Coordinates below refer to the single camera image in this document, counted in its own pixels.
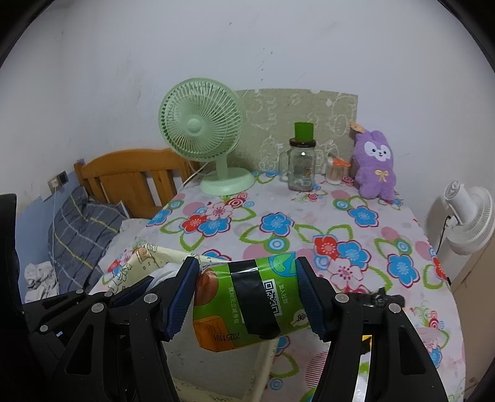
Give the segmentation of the green snack packet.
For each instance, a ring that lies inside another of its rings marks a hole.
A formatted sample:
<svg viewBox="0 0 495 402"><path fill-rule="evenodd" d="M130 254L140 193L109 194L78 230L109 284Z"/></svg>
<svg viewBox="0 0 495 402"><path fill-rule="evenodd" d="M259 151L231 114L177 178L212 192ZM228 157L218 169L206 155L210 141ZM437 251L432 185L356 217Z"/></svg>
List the green snack packet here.
<svg viewBox="0 0 495 402"><path fill-rule="evenodd" d="M192 324L199 346L217 353L308 327L295 253L206 267L196 283Z"/></svg>

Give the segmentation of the crumpled white cloth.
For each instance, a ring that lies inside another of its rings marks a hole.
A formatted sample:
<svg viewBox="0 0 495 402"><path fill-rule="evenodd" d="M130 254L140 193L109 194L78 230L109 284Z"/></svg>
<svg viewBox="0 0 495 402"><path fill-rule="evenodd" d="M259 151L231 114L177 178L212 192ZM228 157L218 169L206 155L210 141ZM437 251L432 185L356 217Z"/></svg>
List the crumpled white cloth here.
<svg viewBox="0 0 495 402"><path fill-rule="evenodd" d="M37 265L28 264L24 269L24 278L27 282L25 303L59 295L59 282L54 267L49 261Z"/></svg>

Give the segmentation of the grey plaid pillow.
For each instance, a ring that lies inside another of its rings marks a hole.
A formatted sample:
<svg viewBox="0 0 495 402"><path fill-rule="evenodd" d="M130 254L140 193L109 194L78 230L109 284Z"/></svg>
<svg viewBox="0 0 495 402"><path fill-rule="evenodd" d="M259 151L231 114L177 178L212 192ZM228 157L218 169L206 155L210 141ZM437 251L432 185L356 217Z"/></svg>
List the grey plaid pillow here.
<svg viewBox="0 0 495 402"><path fill-rule="evenodd" d="M73 190L48 232L59 292L87 291L97 283L103 275L98 263L127 218L121 203L101 203L82 186Z"/></svg>

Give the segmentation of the floral tablecloth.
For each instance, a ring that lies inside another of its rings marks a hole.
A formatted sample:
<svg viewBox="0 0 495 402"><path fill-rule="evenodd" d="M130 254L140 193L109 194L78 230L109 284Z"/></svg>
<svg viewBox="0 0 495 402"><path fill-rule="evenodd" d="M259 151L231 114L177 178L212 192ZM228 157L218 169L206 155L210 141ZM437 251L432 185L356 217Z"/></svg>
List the floral tablecloth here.
<svg viewBox="0 0 495 402"><path fill-rule="evenodd" d="M463 399L466 363L455 299L435 248L403 200L361 198L352 180L318 179L308 193L257 172L244 193L211 197L190 182L140 231L114 240L100 260L118 274L145 243L223 260L303 256L338 291L400 294L451 401Z"/></svg>

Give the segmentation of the white standing fan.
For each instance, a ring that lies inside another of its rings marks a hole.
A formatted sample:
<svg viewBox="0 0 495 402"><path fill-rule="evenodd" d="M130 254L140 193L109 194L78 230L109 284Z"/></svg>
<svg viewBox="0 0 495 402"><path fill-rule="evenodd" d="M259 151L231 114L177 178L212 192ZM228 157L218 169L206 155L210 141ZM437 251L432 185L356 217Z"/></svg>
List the white standing fan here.
<svg viewBox="0 0 495 402"><path fill-rule="evenodd" d="M434 250L447 278L453 281L494 235L494 196L486 188L453 180L439 201L441 228Z"/></svg>

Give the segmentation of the toothpick jar orange lid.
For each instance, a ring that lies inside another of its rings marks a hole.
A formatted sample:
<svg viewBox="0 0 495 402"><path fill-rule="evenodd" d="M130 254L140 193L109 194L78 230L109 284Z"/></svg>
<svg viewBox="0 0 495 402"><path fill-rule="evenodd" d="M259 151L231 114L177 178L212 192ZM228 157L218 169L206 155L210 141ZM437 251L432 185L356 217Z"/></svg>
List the toothpick jar orange lid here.
<svg viewBox="0 0 495 402"><path fill-rule="evenodd" d="M326 157L325 179L330 184L340 184L348 174L351 163L331 153Z"/></svg>

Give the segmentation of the purple plush bunny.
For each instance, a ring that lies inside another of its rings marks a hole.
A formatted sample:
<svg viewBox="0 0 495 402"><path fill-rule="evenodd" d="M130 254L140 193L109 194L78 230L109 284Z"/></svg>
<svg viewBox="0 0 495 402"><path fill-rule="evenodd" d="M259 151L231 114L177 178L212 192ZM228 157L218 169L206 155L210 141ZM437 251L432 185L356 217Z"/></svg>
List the purple plush bunny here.
<svg viewBox="0 0 495 402"><path fill-rule="evenodd" d="M370 131L360 126L355 126L353 130L356 135L351 160L360 196L392 202L397 178L389 142L379 130Z"/></svg>

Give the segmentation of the glass mason jar mug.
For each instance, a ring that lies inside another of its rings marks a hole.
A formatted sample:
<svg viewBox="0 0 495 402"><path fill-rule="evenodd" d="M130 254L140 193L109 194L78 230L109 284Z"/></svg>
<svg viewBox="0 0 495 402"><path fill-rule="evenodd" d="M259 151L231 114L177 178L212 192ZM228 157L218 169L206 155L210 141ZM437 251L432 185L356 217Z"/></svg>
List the glass mason jar mug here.
<svg viewBox="0 0 495 402"><path fill-rule="evenodd" d="M316 140L314 124L295 122L289 149L278 156L280 179L296 192L311 192L316 183Z"/></svg>

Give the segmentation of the green desk fan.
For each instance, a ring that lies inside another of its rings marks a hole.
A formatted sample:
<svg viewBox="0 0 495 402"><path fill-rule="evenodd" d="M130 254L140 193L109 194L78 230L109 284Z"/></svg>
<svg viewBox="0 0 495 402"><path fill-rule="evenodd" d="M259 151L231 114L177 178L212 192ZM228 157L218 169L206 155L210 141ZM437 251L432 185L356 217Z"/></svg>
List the green desk fan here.
<svg viewBox="0 0 495 402"><path fill-rule="evenodd" d="M191 162L216 164L215 170L200 180L200 189L212 196L238 194L254 185L249 170L230 167L227 162L242 137L243 126L237 95L214 79L180 82L159 108L159 129L173 151Z"/></svg>

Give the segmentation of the wall power socket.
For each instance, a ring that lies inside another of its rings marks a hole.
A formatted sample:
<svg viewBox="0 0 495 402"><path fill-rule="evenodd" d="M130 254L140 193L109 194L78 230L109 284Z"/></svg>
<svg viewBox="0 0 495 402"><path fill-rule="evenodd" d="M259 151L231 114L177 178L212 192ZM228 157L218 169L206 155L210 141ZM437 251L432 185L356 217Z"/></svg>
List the wall power socket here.
<svg viewBox="0 0 495 402"><path fill-rule="evenodd" d="M65 184L69 182L68 175L66 171L63 171L62 173L59 173L55 177L52 177L48 181L48 186L51 194L55 193L59 189L61 189Z"/></svg>

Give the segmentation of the green patterned wall board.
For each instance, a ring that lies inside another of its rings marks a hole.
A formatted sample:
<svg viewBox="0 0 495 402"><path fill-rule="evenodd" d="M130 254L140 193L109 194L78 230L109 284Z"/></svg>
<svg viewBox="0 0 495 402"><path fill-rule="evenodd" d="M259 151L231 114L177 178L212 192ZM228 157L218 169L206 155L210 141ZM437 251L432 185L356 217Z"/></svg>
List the green patterned wall board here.
<svg viewBox="0 0 495 402"><path fill-rule="evenodd" d="M244 110L243 135L227 158L231 166L275 171L279 154L290 148L296 122L309 122L316 140L316 172L324 173L326 156L351 158L350 123L357 119L356 95L303 89L238 90Z"/></svg>

